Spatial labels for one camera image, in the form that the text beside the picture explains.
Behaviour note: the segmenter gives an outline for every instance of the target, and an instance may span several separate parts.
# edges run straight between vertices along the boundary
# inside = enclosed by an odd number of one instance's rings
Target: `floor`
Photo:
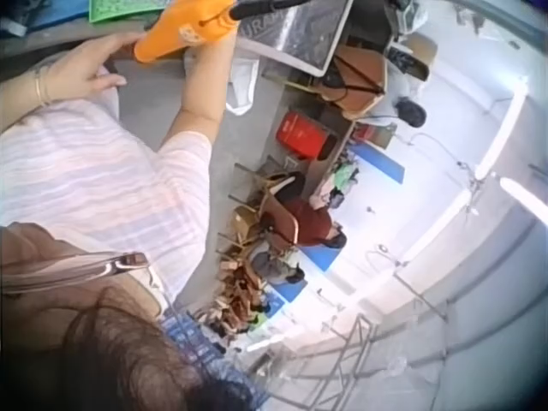
[[[140,66],[119,62],[116,68],[129,84],[120,91],[122,124],[149,147],[158,149],[179,108],[182,64]],[[277,125],[275,120],[285,112],[284,104],[278,109],[282,94],[281,86],[259,77],[252,109],[243,116],[225,114],[211,158],[211,220],[205,256],[179,295],[179,307],[194,310],[208,302],[217,287],[217,232],[223,231],[234,208],[228,199],[235,189],[234,163],[256,169],[265,153],[275,149],[276,143],[269,135],[273,124],[274,129]]]

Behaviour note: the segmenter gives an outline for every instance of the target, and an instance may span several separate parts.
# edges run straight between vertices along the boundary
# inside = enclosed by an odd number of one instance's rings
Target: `black cable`
[[[248,17],[268,15],[278,10],[300,6],[305,3],[310,3],[311,1],[312,0],[262,0],[251,3],[239,3],[230,10],[229,15],[232,20],[240,21]]]

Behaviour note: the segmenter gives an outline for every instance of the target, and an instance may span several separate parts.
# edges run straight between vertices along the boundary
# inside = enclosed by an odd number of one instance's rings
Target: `striped shirt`
[[[194,132],[153,152],[118,123],[116,89],[55,103],[0,137],[0,223],[145,253],[175,299],[205,251],[210,157]]]

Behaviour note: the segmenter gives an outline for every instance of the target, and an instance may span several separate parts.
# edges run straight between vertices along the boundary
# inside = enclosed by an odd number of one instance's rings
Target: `orange object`
[[[229,12],[234,0],[177,0],[134,47],[135,58],[149,63],[184,47],[216,41],[235,30]]]

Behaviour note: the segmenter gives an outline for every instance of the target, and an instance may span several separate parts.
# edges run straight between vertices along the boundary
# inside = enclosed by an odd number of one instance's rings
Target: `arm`
[[[181,131],[202,133],[213,143],[223,120],[236,30],[202,46],[182,92],[182,103],[164,144]]]
[[[2,83],[0,133],[39,106],[34,72],[26,72]]]
[[[97,76],[97,72],[110,54],[133,43],[140,36],[140,33],[117,33],[89,40],[50,67],[43,67],[39,71],[38,84],[35,71],[28,71],[2,83],[0,133],[42,103],[86,98],[107,88],[125,85],[126,80],[118,74]]]

